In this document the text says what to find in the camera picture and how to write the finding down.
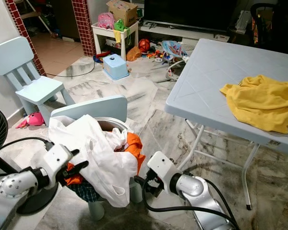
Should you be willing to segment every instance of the blue box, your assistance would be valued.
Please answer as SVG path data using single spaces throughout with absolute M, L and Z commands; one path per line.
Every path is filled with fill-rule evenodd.
M 119 55 L 113 54 L 103 58 L 104 71 L 113 79 L 118 80 L 129 75 L 126 61 Z

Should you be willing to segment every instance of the pink plush toy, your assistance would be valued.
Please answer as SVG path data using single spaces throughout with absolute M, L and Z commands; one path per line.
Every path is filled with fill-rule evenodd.
M 20 123 L 16 128 L 23 128 L 26 126 L 41 126 L 44 124 L 43 116 L 40 112 L 35 112 L 30 114 L 22 123 Z

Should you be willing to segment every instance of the white cloth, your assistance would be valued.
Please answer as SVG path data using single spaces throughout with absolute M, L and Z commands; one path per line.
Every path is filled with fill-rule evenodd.
M 129 179 L 137 174 L 137 159 L 129 152 L 114 152 L 127 140 L 127 131 L 103 132 L 99 123 L 89 115 L 78 120 L 66 116 L 50 118 L 49 138 L 80 153 L 70 163 L 89 161 L 80 174 L 114 207 L 129 204 Z

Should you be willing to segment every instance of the red tile wall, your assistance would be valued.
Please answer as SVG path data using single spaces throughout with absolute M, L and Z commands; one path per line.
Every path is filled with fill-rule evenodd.
M 11 14 L 11 16 L 15 22 L 15 25 L 17 27 L 17 30 L 18 30 L 20 36 L 25 37 L 28 40 L 30 47 L 32 48 L 32 51 L 34 53 L 33 62 L 35 64 L 37 71 L 39 72 L 40 75 L 46 76 L 46 73 L 43 69 L 42 63 L 40 62 L 40 60 L 38 58 L 35 47 L 31 41 L 31 38 L 29 37 L 29 34 L 28 34 L 25 26 L 24 26 L 24 22 L 20 17 L 20 14 L 17 10 L 17 7 L 16 7 L 14 0 L 5 0 L 5 3 L 6 3 L 7 8 L 8 8 L 8 10 L 9 10 L 9 12 L 10 12 L 10 14 Z
M 87 0 L 72 0 L 84 55 L 92 57 L 96 54 L 93 30 L 88 12 Z

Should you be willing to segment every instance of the yellow cloth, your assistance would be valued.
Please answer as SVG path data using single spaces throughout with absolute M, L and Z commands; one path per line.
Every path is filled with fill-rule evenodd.
M 265 131 L 288 133 L 288 82 L 264 75 L 226 84 L 220 91 L 238 121 Z
M 120 31 L 119 30 L 113 30 L 113 33 L 114 33 L 116 43 L 119 43 L 120 42 Z

